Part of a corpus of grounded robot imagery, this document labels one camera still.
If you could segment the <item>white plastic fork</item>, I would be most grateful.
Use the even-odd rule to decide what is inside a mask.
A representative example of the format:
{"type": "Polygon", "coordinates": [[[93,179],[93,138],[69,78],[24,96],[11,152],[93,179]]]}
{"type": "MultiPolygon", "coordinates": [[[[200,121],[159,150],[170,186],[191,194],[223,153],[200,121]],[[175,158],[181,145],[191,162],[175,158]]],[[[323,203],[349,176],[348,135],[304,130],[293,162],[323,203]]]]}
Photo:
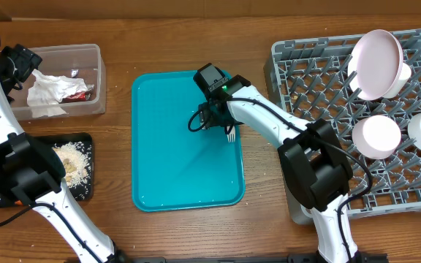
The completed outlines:
{"type": "Polygon", "coordinates": [[[225,134],[227,135],[228,142],[232,143],[235,141],[235,127],[233,125],[225,127],[225,134]]]}

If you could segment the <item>small white napkin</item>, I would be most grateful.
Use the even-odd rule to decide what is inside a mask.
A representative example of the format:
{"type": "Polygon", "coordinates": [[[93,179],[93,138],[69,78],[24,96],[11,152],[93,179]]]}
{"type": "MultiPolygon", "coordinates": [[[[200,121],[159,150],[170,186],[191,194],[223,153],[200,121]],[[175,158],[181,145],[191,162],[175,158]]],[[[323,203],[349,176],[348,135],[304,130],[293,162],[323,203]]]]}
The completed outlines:
{"type": "Polygon", "coordinates": [[[66,111],[58,105],[42,105],[30,107],[32,118],[51,118],[66,115],[66,111]]]}

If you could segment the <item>red snack wrapper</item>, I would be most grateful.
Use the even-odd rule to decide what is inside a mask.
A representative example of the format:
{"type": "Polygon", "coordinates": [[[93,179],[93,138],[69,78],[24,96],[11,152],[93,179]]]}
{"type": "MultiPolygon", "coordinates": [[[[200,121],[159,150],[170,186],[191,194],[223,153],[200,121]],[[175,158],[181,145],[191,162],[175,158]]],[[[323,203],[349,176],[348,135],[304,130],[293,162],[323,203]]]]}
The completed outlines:
{"type": "Polygon", "coordinates": [[[78,79],[79,69],[72,69],[70,77],[63,80],[62,103],[86,102],[90,99],[94,84],[87,84],[84,79],[78,79]]]}

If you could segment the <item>pink bowl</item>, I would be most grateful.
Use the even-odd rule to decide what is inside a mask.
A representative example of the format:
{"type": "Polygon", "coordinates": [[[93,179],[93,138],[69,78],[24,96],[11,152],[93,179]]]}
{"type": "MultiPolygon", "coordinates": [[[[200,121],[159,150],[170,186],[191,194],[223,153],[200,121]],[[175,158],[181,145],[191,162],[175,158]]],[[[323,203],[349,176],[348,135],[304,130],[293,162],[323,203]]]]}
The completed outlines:
{"type": "Polygon", "coordinates": [[[374,115],[356,123],[352,130],[352,142],[356,149],[370,159],[391,156],[401,141],[398,124],[383,115],[374,115]]]}

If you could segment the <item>pink plate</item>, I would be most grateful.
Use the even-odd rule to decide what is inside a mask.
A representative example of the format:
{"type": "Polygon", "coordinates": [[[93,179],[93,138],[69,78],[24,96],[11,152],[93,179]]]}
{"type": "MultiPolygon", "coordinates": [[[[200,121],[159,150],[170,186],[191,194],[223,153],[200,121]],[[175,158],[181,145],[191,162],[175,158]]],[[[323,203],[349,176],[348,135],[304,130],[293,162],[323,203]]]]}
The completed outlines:
{"type": "Polygon", "coordinates": [[[355,76],[349,86],[365,101],[382,98],[397,83],[405,63],[400,42],[382,29],[361,37],[351,56],[347,72],[355,76]]]}

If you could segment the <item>white paper cup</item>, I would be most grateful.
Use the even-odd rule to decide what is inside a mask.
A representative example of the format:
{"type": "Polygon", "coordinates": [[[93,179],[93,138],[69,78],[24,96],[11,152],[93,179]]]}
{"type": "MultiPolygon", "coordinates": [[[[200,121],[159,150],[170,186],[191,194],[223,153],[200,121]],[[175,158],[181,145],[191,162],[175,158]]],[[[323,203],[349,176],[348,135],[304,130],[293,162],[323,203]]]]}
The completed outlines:
{"type": "Polygon", "coordinates": [[[409,78],[411,77],[411,68],[406,63],[402,64],[402,70],[399,75],[397,83],[383,96],[386,99],[391,99],[398,95],[402,87],[405,86],[409,78]]]}

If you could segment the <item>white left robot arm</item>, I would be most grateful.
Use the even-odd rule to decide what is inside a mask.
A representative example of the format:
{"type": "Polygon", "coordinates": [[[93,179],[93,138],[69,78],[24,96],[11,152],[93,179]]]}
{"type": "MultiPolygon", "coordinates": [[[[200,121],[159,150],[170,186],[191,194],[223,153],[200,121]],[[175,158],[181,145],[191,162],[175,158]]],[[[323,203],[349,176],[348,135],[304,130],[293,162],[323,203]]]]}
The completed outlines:
{"type": "Polygon", "coordinates": [[[21,79],[13,56],[0,53],[0,197],[21,202],[44,217],[81,262],[120,262],[115,243],[98,229],[76,202],[54,150],[24,132],[3,89],[8,77],[21,79]]]}

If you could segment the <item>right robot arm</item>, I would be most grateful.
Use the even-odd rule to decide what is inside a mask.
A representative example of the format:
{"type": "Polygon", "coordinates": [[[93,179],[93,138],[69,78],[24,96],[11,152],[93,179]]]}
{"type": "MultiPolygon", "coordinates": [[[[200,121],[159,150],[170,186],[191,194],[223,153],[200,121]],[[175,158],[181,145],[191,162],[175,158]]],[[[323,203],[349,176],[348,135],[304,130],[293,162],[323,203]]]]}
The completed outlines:
{"type": "Polygon", "coordinates": [[[206,64],[194,82],[206,101],[195,115],[200,129],[224,128],[229,142],[235,141],[241,124],[259,132],[277,150],[289,195],[310,211],[318,236],[314,262],[366,262],[353,241],[347,205],[368,193],[351,195],[354,156],[345,151],[329,122],[295,117],[266,99],[247,79],[226,76],[206,64]]]}

